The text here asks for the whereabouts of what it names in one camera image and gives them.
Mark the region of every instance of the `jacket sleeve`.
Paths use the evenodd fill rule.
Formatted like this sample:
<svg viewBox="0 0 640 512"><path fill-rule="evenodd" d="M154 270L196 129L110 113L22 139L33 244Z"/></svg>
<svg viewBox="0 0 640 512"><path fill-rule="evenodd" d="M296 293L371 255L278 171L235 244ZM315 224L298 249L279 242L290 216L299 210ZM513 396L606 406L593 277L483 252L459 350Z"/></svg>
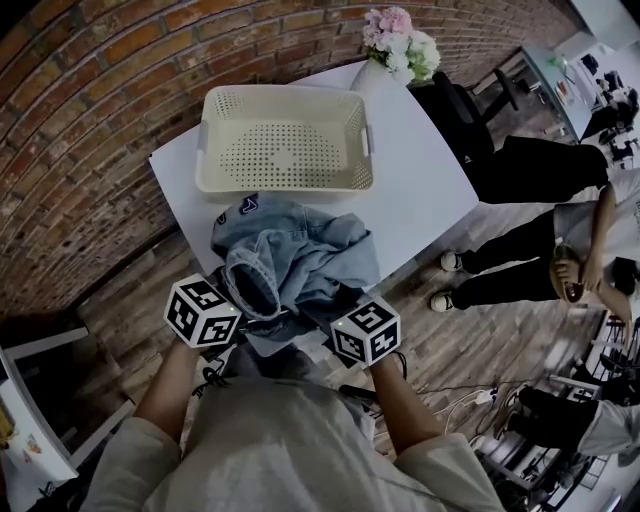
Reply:
<svg viewBox="0 0 640 512"><path fill-rule="evenodd" d="M81 512L138 512L180 463L180 447L142 418L128 418L107 444Z"/></svg>
<svg viewBox="0 0 640 512"><path fill-rule="evenodd" d="M403 473L425 485L451 512L504 512L489 477L462 434L423 441L395 461Z"/></svg>

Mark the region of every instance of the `black and white marker cube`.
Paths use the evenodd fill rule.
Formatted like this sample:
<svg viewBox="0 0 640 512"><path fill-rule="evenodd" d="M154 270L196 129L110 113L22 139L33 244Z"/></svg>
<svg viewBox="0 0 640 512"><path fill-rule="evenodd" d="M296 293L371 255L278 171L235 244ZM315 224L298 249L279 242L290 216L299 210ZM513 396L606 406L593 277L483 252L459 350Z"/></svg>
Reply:
<svg viewBox="0 0 640 512"><path fill-rule="evenodd" d="M400 345L400 315L379 297L331 322L336 352L372 365Z"/></svg>
<svg viewBox="0 0 640 512"><path fill-rule="evenodd" d="M191 347L228 343L240 316L200 274L174 283L164 310L165 322Z"/></svg>

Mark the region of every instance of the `shoe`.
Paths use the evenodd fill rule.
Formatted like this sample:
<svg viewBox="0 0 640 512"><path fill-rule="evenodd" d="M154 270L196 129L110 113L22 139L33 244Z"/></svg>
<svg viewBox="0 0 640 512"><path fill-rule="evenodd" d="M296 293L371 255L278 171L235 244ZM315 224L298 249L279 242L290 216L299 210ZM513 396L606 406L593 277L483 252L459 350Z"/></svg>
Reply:
<svg viewBox="0 0 640 512"><path fill-rule="evenodd" d="M447 272L459 272L462 268L462 258L453 251L447 251L440 256L440 266Z"/></svg>
<svg viewBox="0 0 640 512"><path fill-rule="evenodd" d="M438 292L431 296L429 300L431 309L438 313L445 313L453 309L453 301L451 300L451 292Z"/></svg>

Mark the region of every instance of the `white shirt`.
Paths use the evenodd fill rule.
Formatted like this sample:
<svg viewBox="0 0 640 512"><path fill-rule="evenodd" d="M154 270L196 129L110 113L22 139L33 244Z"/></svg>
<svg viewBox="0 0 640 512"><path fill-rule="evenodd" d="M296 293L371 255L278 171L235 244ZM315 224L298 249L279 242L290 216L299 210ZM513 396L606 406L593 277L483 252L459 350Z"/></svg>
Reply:
<svg viewBox="0 0 640 512"><path fill-rule="evenodd" d="M205 391L182 460L156 426L125 420L81 510L504 512L462 434L419 443L392 463L332 390L229 383Z"/></svg>
<svg viewBox="0 0 640 512"><path fill-rule="evenodd" d="M609 265L615 258L640 261L640 169L610 176L616 198L613 222L602 253L602 263ZM554 210L556 238L571 246L582 258L591 247L593 213L597 201L559 204ZM629 297L633 319L640 317L640 287Z"/></svg>

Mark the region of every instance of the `white vase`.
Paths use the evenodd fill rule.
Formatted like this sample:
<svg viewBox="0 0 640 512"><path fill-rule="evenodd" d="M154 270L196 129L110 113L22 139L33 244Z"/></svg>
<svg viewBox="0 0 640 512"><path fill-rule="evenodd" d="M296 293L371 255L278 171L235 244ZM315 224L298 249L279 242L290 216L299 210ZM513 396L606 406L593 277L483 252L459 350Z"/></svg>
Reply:
<svg viewBox="0 0 640 512"><path fill-rule="evenodd" d="M353 79L351 90L359 92L365 98L373 98L385 80L393 80L389 70L378 61L369 59Z"/></svg>

